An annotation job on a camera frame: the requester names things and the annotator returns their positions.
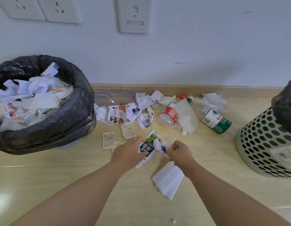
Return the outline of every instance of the barcode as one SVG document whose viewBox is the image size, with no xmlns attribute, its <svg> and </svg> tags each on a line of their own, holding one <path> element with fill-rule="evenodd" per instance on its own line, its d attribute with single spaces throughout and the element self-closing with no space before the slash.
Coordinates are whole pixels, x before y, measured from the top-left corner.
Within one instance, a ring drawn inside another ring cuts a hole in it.
<svg viewBox="0 0 291 226">
<path fill-rule="evenodd" d="M 284 153 L 279 153 L 279 156 L 281 156 L 283 159 L 287 159 L 288 158 Z"/>
<path fill-rule="evenodd" d="M 211 122 L 211 120 L 207 119 L 206 117 L 203 118 L 203 121 L 206 123 L 206 124 L 209 124 Z"/>
</svg>

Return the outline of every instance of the bottle with green label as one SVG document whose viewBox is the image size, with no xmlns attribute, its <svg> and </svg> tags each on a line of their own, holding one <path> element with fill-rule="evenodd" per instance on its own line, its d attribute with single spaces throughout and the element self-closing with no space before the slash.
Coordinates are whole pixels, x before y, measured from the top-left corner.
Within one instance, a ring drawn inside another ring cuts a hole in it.
<svg viewBox="0 0 291 226">
<path fill-rule="evenodd" d="M 235 137 L 237 132 L 239 132 L 237 125 L 220 115 L 218 112 L 198 102 L 194 102 L 190 98 L 187 98 L 187 101 L 196 116 L 225 139 L 231 140 Z"/>
</svg>

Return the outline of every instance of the person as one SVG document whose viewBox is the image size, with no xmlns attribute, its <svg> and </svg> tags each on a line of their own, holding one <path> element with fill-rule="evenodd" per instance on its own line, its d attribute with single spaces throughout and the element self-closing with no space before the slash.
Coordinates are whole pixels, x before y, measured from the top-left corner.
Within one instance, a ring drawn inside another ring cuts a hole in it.
<svg viewBox="0 0 291 226">
<path fill-rule="evenodd" d="M 141 142 L 144 139 L 138 137 L 117 147 L 108 164 L 60 190 L 10 226 L 94 226 L 117 181 L 146 155 L 138 153 Z M 184 143 L 175 141 L 166 153 L 191 180 L 217 226 L 291 225 L 200 166 Z"/>
</svg>

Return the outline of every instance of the trash can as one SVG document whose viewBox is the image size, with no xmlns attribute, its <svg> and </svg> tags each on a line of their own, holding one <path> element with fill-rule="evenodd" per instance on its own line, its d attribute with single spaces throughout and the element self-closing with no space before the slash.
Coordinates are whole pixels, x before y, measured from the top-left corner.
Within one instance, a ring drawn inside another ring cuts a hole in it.
<svg viewBox="0 0 291 226">
<path fill-rule="evenodd" d="M 68 100 L 45 120 L 21 130 L 0 132 L 0 151 L 22 155 L 70 144 L 91 133 L 96 126 L 94 92 L 83 72 L 65 59 L 33 55 L 0 64 L 0 89 L 9 79 L 28 81 L 40 76 L 52 63 L 59 65 L 55 77 L 73 86 Z"/>
<path fill-rule="evenodd" d="M 242 159 L 259 174 L 291 178 L 291 80 L 235 142 Z"/>
</svg>

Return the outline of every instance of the black trash bag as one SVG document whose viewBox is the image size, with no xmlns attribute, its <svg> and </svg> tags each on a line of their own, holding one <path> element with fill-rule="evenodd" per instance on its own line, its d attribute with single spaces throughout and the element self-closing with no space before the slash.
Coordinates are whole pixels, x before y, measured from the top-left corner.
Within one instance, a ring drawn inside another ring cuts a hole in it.
<svg viewBox="0 0 291 226">
<path fill-rule="evenodd" d="M 94 92 L 83 72 L 67 60 L 48 56 L 22 56 L 0 64 L 0 89 L 8 79 L 28 81 L 40 76 L 55 62 L 60 67 L 55 77 L 73 85 L 70 98 L 45 120 L 17 131 L 0 132 L 0 151 L 23 155 L 69 144 L 91 133 L 96 126 Z"/>
<path fill-rule="evenodd" d="M 275 122 L 291 133 L 291 80 L 283 90 L 271 100 Z"/>
</svg>

